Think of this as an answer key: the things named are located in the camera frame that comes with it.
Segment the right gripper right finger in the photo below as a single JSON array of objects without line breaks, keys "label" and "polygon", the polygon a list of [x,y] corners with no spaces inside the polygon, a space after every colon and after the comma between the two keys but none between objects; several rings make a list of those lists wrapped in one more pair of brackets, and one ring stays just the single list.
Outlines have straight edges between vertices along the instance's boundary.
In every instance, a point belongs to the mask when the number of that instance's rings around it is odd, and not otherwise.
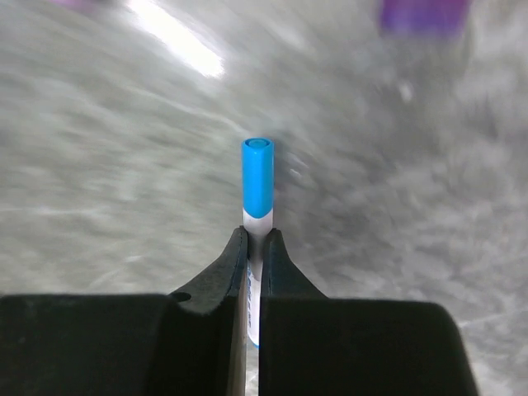
[{"label": "right gripper right finger", "polygon": [[274,395],[282,384],[291,387],[315,375],[325,352],[317,345],[317,327],[308,309],[327,297],[292,262],[278,229],[264,243],[260,297],[260,395]]}]

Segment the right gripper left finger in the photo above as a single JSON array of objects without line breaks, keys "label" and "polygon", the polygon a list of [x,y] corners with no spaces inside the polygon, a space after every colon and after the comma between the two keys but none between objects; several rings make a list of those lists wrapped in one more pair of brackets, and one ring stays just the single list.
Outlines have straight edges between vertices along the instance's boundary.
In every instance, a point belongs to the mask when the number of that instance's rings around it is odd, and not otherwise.
[{"label": "right gripper left finger", "polygon": [[243,395],[248,234],[237,227],[211,264],[172,292],[185,319],[175,336],[177,375],[195,395]]}]

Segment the blue cap white marker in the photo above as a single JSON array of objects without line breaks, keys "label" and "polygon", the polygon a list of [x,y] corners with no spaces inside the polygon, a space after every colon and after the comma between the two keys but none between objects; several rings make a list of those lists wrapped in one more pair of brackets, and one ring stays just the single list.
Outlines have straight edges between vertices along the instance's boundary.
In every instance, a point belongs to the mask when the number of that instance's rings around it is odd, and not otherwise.
[{"label": "blue cap white marker", "polygon": [[275,146],[269,139],[250,138],[241,148],[243,227],[248,235],[247,335],[258,347],[264,242],[273,228]]}]

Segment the black purple highlighter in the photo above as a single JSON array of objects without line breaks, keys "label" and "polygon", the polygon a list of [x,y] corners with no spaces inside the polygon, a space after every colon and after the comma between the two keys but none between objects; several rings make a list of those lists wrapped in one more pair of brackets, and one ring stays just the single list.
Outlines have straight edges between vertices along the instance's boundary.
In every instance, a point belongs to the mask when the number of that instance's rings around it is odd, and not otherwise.
[{"label": "black purple highlighter", "polygon": [[452,36],[464,29],[468,0],[388,0],[381,2],[379,24],[394,35]]}]

